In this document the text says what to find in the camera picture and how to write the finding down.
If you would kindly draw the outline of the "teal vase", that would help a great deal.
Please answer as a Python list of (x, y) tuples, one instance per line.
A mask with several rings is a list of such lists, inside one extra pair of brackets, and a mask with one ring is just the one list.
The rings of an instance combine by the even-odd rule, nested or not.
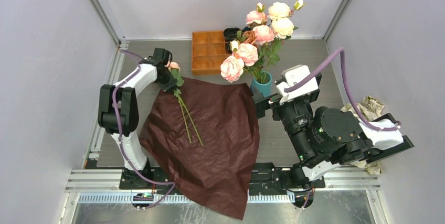
[(255, 77), (253, 77), (250, 89), (252, 93), (256, 90), (259, 91), (264, 97), (267, 97), (271, 94), (271, 86), (272, 86), (272, 78), (271, 74), (268, 72), (262, 72), (262, 75), (265, 76), (264, 81), (262, 77), (260, 78), (260, 82), (257, 81)]

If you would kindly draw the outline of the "red wrapping paper sheet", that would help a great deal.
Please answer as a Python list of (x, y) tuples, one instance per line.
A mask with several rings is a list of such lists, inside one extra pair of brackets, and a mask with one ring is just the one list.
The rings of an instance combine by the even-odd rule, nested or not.
[(245, 84), (185, 79), (181, 96), (203, 140), (188, 141), (181, 109), (160, 91), (139, 135), (176, 188), (222, 215), (243, 219), (260, 134), (252, 92)]

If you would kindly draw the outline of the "cream pink rose stem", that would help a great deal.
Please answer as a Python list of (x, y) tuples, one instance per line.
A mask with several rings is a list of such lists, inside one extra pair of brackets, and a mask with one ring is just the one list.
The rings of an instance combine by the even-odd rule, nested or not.
[(304, 5), (304, 0), (297, 0), (292, 6), (275, 2), (266, 7), (257, 3), (256, 9), (246, 15), (246, 25), (250, 30), (245, 43), (255, 46), (258, 51), (258, 59), (246, 66), (246, 69), (258, 83), (266, 84), (271, 80), (267, 76), (269, 68), (279, 62), (278, 53), (283, 42), (292, 38), (298, 29), (291, 17)]

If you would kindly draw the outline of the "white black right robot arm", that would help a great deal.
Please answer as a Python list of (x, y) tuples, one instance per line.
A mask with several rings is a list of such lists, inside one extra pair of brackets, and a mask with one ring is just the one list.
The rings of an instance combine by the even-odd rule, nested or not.
[(319, 93), (312, 91), (280, 104), (279, 94), (265, 97), (254, 89), (257, 118), (271, 110), (273, 119), (282, 123), (299, 159), (288, 172), (278, 174), (280, 189), (300, 187), (307, 191), (327, 172), (343, 165), (355, 161), (369, 164), (414, 147), (408, 136), (398, 130), (383, 131), (397, 125), (389, 113), (371, 122), (378, 128), (373, 130), (350, 111), (326, 106), (313, 111), (311, 102), (318, 99)]

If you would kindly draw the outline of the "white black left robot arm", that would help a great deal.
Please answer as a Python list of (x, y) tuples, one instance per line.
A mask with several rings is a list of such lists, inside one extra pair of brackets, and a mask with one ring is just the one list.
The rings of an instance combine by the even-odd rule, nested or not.
[(136, 129), (139, 123), (138, 95), (151, 83), (156, 83), (163, 91), (176, 87), (177, 81), (169, 66), (173, 62), (172, 53), (164, 48), (155, 48), (152, 56), (140, 55), (121, 50), (136, 62), (135, 69), (114, 84), (104, 84), (100, 88), (98, 125), (115, 140), (124, 159), (124, 173), (141, 189), (152, 185), (171, 185), (173, 182), (156, 182), (149, 159), (142, 151)]

